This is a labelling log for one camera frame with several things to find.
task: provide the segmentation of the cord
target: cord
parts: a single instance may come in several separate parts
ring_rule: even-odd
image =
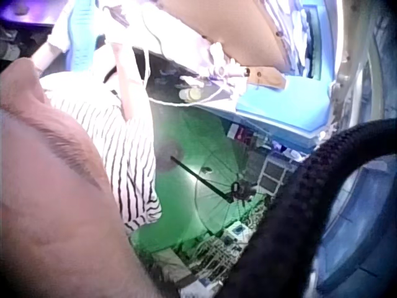
[[[162,56],[165,57],[166,59],[168,59],[167,56],[164,54],[164,51],[163,51],[163,43],[161,42],[160,38],[159,38],[157,35],[155,35],[155,34],[153,33],[153,31],[151,31],[151,30],[149,29],[149,27],[148,27],[148,25],[147,25],[147,23],[146,23],[146,21],[145,21],[145,17],[144,17],[144,15],[143,15],[143,8],[142,8],[142,7],[141,7],[141,18],[142,18],[142,21],[143,21],[143,25],[146,27],[147,31],[158,41],[158,43],[159,43],[159,45],[160,45],[160,52],[161,52]],[[144,48],[144,49],[143,49],[143,54],[144,54],[144,56],[145,56],[145,78],[144,78],[144,80],[143,80],[143,86],[144,86],[144,88],[146,89],[146,86],[147,86],[147,84],[148,84],[148,80],[149,80],[149,77],[150,77],[150,74],[151,74],[150,61],[149,61],[149,50],[148,50],[147,48]],[[192,107],[192,106],[197,106],[197,105],[199,105],[199,104],[203,104],[204,102],[207,102],[207,101],[212,100],[215,96],[219,95],[223,90],[225,90],[225,86],[226,86],[226,79],[223,79],[223,84],[222,84],[222,86],[221,86],[218,90],[216,90],[216,92],[214,92],[211,96],[209,96],[209,97],[207,97],[207,98],[205,98],[205,99],[201,99],[201,100],[196,101],[196,102],[183,103],[183,104],[175,104],[175,103],[173,103],[173,102],[158,101],[158,100],[153,99],[153,98],[150,98],[150,97],[149,97],[149,100],[150,100],[151,102],[154,102],[154,103],[156,103],[156,104],[161,104],[161,105],[163,105],[163,106],[171,106],[171,107]]]

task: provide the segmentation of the striped shirt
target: striped shirt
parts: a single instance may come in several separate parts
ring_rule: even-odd
[[[125,121],[121,101],[87,76],[57,73],[40,82],[51,105],[76,119],[98,149],[130,233],[161,216],[154,190],[156,159],[150,108],[147,105],[139,116]]]

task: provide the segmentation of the person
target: person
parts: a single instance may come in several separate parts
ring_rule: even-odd
[[[131,249],[92,139],[32,61],[0,82],[2,281],[22,297],[168,297]]]
[[[129,234],[156,222],[161,204],[154,185],[156,158],[148,95],[133,49],[115,37],[115,31],[106,34],[106,40],[117,65],[121,100],[89,71],[50,74],[40,83],[51,106],[70,115],[93,141]],[[56,34],[57,40],[62,40],[62,34],[68,36],[60,29]]]

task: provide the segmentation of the skin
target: skin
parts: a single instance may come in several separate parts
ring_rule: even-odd
[[[29,59],[0,82],[1,273],[29,297],[160,297],[86,132],[49,106]]]

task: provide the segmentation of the bicycle tire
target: bicycle tire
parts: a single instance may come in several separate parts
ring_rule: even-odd
[[[397,153],[397,120],[345,130],[295,171],[215,297],[302,297],[343,182],[368,161]]]

